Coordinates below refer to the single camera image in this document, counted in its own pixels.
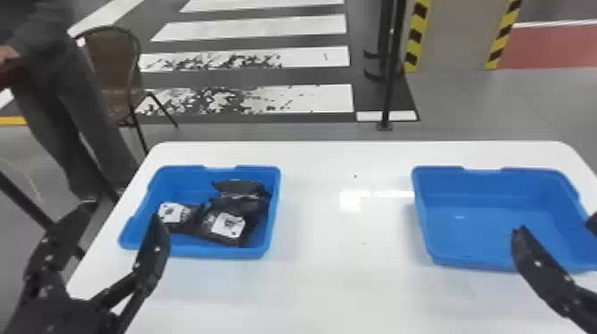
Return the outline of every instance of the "wicker chair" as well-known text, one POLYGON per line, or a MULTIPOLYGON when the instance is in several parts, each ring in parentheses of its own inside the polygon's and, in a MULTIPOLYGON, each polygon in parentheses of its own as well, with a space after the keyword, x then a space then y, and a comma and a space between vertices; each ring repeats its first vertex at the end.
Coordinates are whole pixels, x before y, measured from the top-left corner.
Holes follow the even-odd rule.
POLYGON ((179 125, 155 94, 143 87, 138 64, 139 39, 131 31, 113 26, 86 30, 75 36, 76 41, 80 39, 85 41, 87 56, 101 85, 108 117, 117 126, 135 128, 147 154, 147 142, 135 115, 135 109, 145 98, 151 98, 175 127, 179 125))
POLYGON ((22 60, 8 60, 0 66, 0 91, 17 82, 26 80, 27 71, 22 66, 22 60))

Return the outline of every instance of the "yellow and black striped pole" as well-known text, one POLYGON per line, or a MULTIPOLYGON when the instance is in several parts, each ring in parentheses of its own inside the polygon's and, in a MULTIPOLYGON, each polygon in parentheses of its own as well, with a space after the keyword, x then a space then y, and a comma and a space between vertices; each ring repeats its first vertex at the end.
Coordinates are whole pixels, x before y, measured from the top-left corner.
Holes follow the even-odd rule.
POLYGON ((410 19, 409 39, 406 43, 406 56, 404 57, 404 70, 416 71, 421 61, 423 51, 423 38, 427 30, 427 21, 431 10, 431 0, 416 0, 415 8, 410 19))
POLYGON ((485 69, 498 68, 499 60, 502 58, 502 53, 504 53, 505 45, 508 43, 510 32, 516 22, 521 5, 522 0, 508 0, 504 17, 502 17, 502 21, 499 23, 497 37, 491 44, 490 55, 485 63, 485 69))

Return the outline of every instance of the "white label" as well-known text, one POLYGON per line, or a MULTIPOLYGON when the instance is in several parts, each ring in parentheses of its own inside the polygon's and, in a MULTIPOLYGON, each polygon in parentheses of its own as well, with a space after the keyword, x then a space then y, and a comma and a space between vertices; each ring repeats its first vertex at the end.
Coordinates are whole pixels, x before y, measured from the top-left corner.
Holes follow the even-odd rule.
POLYGON ((242 217, 222 212, 213 223, 211 232, 215 235, 225 236, 226 238, 238 239, 241 237, 245 225, 246 223, 242 217))
POLYGON ((178 203, 162 203, 157 211, 157 215, 163 223, 179 223, 185 220, 190 213, 191 210, 188 207, 178 203))

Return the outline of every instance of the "crosswalk stripe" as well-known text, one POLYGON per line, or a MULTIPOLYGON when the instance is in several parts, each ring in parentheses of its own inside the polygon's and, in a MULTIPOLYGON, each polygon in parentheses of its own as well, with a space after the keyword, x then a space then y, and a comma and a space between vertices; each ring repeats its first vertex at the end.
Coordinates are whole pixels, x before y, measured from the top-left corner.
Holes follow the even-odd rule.
MULTIPOLYGON (((351 84, 164 88, 153 91, 174 115, 354 112, 351 84)), ((157 105, 150 99, 141 103, 137 113, 160 115, 157 105)))
POLYGON ((144 1, 145 0, 112 0, 101 6, 97 11, 78 21, 75 25, 70 27, 68 33, 71 36, 76 36, 90 28, 112 25, 144 1))
POLYGON ((269 19, 214 20, 167 23, 152 42, 226 38, 339 35, 346 33, 344 14, 269 19))
POLYGON ((0 91, 0 109, 11 103, 13 99, 12 92, 9 89, 0 91))
POLYGON ((180 11, 238 11, 258 8, 302 7, 343 3, 344 0, 191 0, 180 11))
MULTIPOLYGON (((379 122, 381 121, 381 111, 358 111, 356 113, 357 122, 379 122)), ((417 113, 414 110, 393 110, 390 111, 391 122, 416 122, 417 113)))
POLYGON ((143 72, 241 68, 324 68, 350 66, 347 46, 149 53, 141 55, 143 72))

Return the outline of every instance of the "blue plastic tray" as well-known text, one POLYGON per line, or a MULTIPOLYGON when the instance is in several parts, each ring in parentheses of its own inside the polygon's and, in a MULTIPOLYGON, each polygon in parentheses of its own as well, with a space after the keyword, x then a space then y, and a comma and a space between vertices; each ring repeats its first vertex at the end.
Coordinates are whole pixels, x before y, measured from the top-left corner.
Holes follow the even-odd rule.
POLYGON ((157 171, 147 194, 129 219, 118 243, 127 250, 137 250, 154 212, 163 202, 201 204, 216 197, 214 181, 242 179, 263 184, 272 194, 269 211, 251 233, 249 246, 237 248, 200 240, 188 235, 171 235, 171 255, 195 258, 261 258, 269 248, 280 191, 280 170, 275 167, 236 166, 212 169, 204 166, 168 166, 157 171))
POLYGON ((524 225, 567 270, 597 269, 597 237, 585 228, 578 192, 558 171, 417 167, 412 180, 435 264, 513 271, 511 233, 524 225))

